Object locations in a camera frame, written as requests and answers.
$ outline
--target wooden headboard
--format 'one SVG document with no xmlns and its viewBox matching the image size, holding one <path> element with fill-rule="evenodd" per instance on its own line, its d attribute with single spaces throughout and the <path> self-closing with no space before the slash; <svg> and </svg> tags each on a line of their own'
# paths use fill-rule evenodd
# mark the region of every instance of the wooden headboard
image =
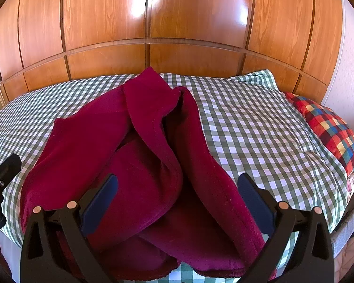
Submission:
<svg viewBox="0 0 354 283">
<path fill-rule="evenodd" d="M 270 69 L 321 101 L 342 33 L 341 0 L 7 0 L 0 73 L 9 100 L 99 75 L 230 77 Z"/>
</svg>

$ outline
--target colorful checkered pillow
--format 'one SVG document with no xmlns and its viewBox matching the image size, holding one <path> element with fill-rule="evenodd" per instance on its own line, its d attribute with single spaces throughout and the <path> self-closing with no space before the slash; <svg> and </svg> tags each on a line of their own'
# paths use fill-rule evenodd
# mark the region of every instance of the colorful checkered pillow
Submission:
<svg viewBox="0 0 354 283">
<path fill-rule="evenodd" d="M 302 96 L 288 92 L 285 94 L 349 176 L 354 171 L 354 132 L 347 123 L 330 108 Z"/>
</svg>

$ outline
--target white wall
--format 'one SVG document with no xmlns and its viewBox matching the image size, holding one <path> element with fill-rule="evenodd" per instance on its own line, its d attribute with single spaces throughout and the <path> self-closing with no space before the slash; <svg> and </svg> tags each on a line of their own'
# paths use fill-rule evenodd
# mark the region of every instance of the white wall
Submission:
<svg viewBox="0 0 354 283">
<path fill-rule="evenodd" d="M 354 9 L 343 3 L 343 31 L 340 54 L 331 84 L 322 104 L 333 109 L 354 131 Z"/>
</svg>

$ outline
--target green and white gingham sheet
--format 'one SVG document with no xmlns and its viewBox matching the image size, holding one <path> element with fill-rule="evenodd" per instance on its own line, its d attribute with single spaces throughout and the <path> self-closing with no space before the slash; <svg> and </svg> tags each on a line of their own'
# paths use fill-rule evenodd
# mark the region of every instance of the green and white gingham sheet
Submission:
<svg viewBox="0 0 354 283">
<path fill-rule="evenodd" d="M 194 96 L 212 156 L 233 181 L 243 172 L 277 201 L 296 209 L 323 208 L 329 231 L 346 207 L 346 172 L 312 132 L 301 114 L 278 91 L 270 71 L 229 79 L 161 74 L 170 87 L 185 86 Z M 2 231 L 21 246 L 21 186 L 50 135 L 55 118 L 65 118 L 83 105 L 135 75 L 102 76 L 49 86 L 18 97 L 0 111 L 0 163 L 11 153 L 23 168 L 4 191 L 8 219 Z M 279 267 L 291 255 L 293 234 Z M 233 279 L 204 278 L 182 264 L 159 283 L 219 283 Z"/>
</svg>

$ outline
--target red garment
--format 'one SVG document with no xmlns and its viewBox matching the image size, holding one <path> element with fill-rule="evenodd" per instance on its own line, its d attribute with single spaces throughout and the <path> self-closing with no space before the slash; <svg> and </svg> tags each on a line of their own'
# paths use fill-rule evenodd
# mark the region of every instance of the red garment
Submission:
<svg viewBox="0 0 354 283">
<path fill-rule="evenodd" d="M 116 279 L 161 278 L 181 261 L 204 276 L 238 277 L 263 247 L 233 180 L 209 153 L 194 98 L 152 68 L 55 120 L 23 184 L 23 231 L 35 206 L 79 200 L 108 173 L 118 193 L 88 240 Z"/>
</svg>

